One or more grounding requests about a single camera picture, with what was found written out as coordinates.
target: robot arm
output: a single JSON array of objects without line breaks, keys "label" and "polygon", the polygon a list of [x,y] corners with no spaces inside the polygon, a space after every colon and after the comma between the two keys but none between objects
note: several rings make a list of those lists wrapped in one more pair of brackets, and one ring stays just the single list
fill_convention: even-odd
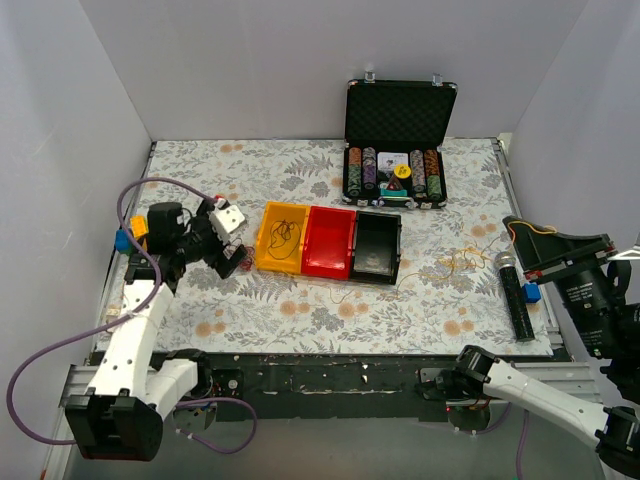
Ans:
[{"label": "robot arm", "polygon": [[[589,355],[611,359],[602,373],[640,404],[640,304],[627,305],[634,248],[622,255],[608,235],[577,237],[506,217],[527,280],[553,282]],[[605,272],[602,266],[609,263]]]},{"label": "robot arm", "polygon": [[447,398],[507,400],[571,432],[611,468],[640,478],[640,422],[632,408],[607,408],[560,392],[486,350],[467,346],[432,388]]},{"label": "robot arm", "polygon": [[[148,378],[160,323],[187,264],[204,259],[227,278],[247,255],[242,245],[226,253],[244,216],[224,199],[203,201],[188,227],[179,203],[156,204],[147,218],[148,253],[157,260],[163,283],[145,309],[114,329],[85,394],[72,396],[65,406],[85,458],[152,460],[160,448],[163,422],[176,404],[186,395],[206,395],[211,375],[197,350],[170,353],[160,371]],[[133,310],[148,297],[154,277],[153,267],[142,255],[131,255],[123,311]]]},{"label": "robot arm", "polygon": [[[555,284],[589,354],[611,359],[602,373],[624,398],[640,403],[640,304],[625,301],[628,260],[640,258],[640,246],[618,255],[607,235],[565,235],[517,217],[503,223],[527,280]],[[601,267],[607,262],[605,274]],[[512,402],[571,432],[611,468],[640,478],[640,422],[632,408],[574,398],[475,346],[465,347],[453,370],[430,383],[426,391],[436,391],[440,398],[486,395]]]}]

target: table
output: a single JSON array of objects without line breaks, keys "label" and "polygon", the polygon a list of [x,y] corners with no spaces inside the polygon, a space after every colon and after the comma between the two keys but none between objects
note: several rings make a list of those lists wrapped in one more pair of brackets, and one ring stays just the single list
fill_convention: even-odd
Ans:
[{"label": "table", "polygon": [[[252,246],[269,200],[341,206],[343,148],[339,140],[162,141],[148,175],[224,195],[247,217],[240,237]],[[190,265],[156,349],[452,355],[476,344],[499,355],[552,354],[545,304],[529,307],[536,339],[516,343],[496,272],[479,255],[492,259],[510,247],[501,220],[513,212],[491,140],[447,138],[442,153],[449,193],[443,210],[383,210],[402,215],[397,286],[255,267],[221,280],[203,263]],[[191,210],[199,203],[179,187],[152,182],[143,187],[136,213],[162,201],[180,201]],[[126,257],[113,268],[101,321],[120,313]],[[107,344],[103,335],[97,349]]]}]

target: yellow bin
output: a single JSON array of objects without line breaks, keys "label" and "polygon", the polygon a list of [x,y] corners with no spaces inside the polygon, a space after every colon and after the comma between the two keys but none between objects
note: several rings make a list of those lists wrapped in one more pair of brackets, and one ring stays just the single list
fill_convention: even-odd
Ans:
[{"label": "yellow bin", "polygon": [[308,205],[267,202],[256,244],[256,267],[260,270],[300,274]]}]

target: blue connector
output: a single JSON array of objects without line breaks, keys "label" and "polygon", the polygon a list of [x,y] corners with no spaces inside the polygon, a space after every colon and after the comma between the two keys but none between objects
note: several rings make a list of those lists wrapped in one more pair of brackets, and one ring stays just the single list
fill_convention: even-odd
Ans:
[{"label": "blue connector", "polygon": [[524,301],[527,303],[536,303],[542,298],[540,289],[535,283],[525,283],[522,286],[522,293],[524,293]]},{"label": "blue connector", "polygon": [[133,251],[133,245],[131,245],[131,242],[129,242],[127,235],[122,229],[116,232],[116,241],[114,246],[116,247],[116,250],[118,252],[124,253],[126,255],[130,254]]}]

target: poker chip case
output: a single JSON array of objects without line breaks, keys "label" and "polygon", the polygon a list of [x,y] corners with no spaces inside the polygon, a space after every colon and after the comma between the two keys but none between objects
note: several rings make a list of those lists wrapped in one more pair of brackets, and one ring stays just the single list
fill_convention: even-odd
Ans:
[{"label": "poker chip case", "polygon": [[[432,81],[376,80],[347,86],[342,202],[355,206],[439,209],[447,203],[441,145],[458,87]],[[411,168],[395,178],[393,168]]]}]

